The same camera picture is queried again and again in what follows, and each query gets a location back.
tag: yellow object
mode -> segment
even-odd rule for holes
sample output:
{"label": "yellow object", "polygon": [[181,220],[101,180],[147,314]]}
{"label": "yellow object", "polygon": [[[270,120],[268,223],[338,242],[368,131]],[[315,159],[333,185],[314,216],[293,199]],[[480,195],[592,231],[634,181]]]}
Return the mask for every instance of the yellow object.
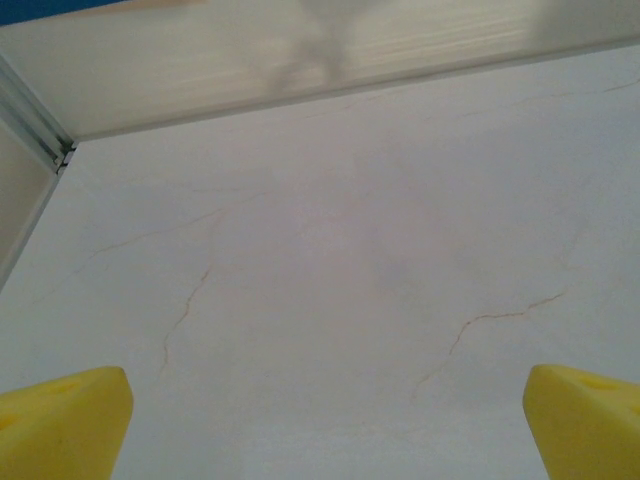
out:
{"label": "yellow object", "polygon": [[132,408],[118,367],[0,395],[0,479],[108,479]]}
{"label": "yellow object", "polygon": [[538,365],[523,403],[551,480],[640,479],[639,385]]}

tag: blue edge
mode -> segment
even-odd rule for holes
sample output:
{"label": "blue edge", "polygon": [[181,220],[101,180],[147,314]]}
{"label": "blue edge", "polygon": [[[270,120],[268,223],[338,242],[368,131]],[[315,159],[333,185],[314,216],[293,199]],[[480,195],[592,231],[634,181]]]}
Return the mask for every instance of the blue edge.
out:
{"label": "blue edge", "polygon": [[127,0],[0,0],[0,26]]}

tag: frosted plastic sheet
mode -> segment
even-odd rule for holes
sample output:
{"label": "frosted plastic sheet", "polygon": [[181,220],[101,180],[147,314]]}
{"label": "frosted plastic sheet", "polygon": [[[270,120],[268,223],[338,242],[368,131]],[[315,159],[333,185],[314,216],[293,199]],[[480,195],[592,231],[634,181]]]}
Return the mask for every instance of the frosted plastic sheet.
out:
{"label": "frosted plastic sheet", "polygon": [[640,34],[637,0],[208,0],[0,30],[76,136]]}

